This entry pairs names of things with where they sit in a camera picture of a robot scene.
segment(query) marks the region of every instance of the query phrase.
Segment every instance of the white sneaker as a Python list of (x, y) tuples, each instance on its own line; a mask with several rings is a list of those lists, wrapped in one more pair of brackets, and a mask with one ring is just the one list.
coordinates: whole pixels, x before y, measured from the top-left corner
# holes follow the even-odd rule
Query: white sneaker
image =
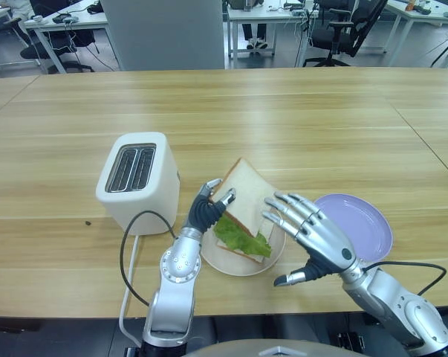
[(255, 48), (257, 48), (257, 49), (264, 49), (264, 48), (267, 48), (268, 47), (268, 44), (263, 40), (263, 39), (257, 39), (256, 40), (256, 42), (255, 42)]
[(253, 50), (255, 48), (255, 39), (249, 39), (247, 43), (247, 50)]

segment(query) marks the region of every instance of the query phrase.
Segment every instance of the robotic hand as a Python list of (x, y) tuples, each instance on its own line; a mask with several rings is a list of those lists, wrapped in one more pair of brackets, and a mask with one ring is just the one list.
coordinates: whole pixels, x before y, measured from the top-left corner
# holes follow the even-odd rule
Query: robotic hand
[(201, 269), (201, 238), (236, 198), (235, 189), (230, 189), (216, 203), (209, 201), (212, 189), (221, 181), (217, 178), (202, 185), (178, 238), (161, 257), (160, 288), (149, 306), (142, 356), (185, 353), (194, 311), (194, 284)]
[(448, 356), (448, 329), (429, 301), (404, 289), (380, 268), (366, 271), (348, 237), (313, 202), (291, 193), (275, 193), (275, 197), (278, 200), (265, 202), (289, 222), (270, 212), (263, 216), (288, 232), (310, 258), (303, 268), (276, 278), (274, 286), (338, 273), (349, 296), (376, 317), (411, 356)]

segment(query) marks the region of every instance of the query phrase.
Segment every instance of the sandwich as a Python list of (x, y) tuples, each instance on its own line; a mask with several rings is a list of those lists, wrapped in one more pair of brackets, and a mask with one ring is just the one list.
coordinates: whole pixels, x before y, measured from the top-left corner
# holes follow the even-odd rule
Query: sandwich
[(232, 187), (236, 189), (236, 199), (213, 228), (217, 246), (261, 263), (271, 255), (273, 230), (273, 223), (262, 216), (266, 209), (264, 198), (272, 196), (276, 189), (243, 158), (232, 166), (212, 198), (222, 196)]

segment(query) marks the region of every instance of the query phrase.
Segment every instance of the wood grain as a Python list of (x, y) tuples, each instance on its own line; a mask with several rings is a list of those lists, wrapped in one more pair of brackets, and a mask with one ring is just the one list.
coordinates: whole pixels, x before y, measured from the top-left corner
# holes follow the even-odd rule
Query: wood grain
[(36, 78), (37, 76), (27, 76), (0, 79), (0, 108)]
[[(430, 81), (431, 90), (424, 83)], [(381, 77), (379, 88), (391, 105), (448, 167), (448, 73)]]
[[(416, 109), (418, 102), (406, 103), (402, 95), (427, 98), (442, 89), (448, 94), (447, 87), (448, 71), (406, 68), (38, 78), (0, 109), (0, 315), (118, 315), (123, 232), (94, 188), (114, 141), (135, 131), (161, 131), (169, 139), (182, 178), (175, 230), (201, 184), (222, 177), (244, 156), (280, 190), (310, 199), (338, 192), (369, 200), (394, 231), (389, 259), (448, 268), (448, 170), (443, 155), (408, 124), (417, 118), (431, 125), (429, 113), (441, 106), (426, 100)], [(448, 100), (440, 99), (448, 114)], [(438, 140), (448, 141), (448, 120), (427, 129), (435, 126)], [(141, 243), (134, 285), (145, 298), (158, 287), (158, 260), (169, 244), (168, 234)], [(273, 288), (276, 276), (307, 258), (288, 240), (278, 263), (254, 277), (226, 276), (205, 263), (195, 312), (358, 309), (336, 276)], [(387, 270), (415, 292), (437, 274)], [(426, 296), (448, 305), (448, 275)], [(145, 314), (133, 300), (128, 316)]]

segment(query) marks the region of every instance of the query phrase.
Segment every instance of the white plate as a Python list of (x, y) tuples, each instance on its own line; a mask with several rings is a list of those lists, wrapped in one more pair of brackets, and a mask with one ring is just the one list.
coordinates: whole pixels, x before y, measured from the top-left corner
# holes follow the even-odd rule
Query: white plate
[(213, 226), (205, 233), (202, 239), (202, 257), (215, 269), (224, 274), (236, 277), (248, 277), (267, 270), (280, 258), (285, 248), (285, 232), (273, 225), (270, 235), (271, 254), (263, 258), (261, 263), (235, 254), (217, 246), (218, 238), (214, 234)]

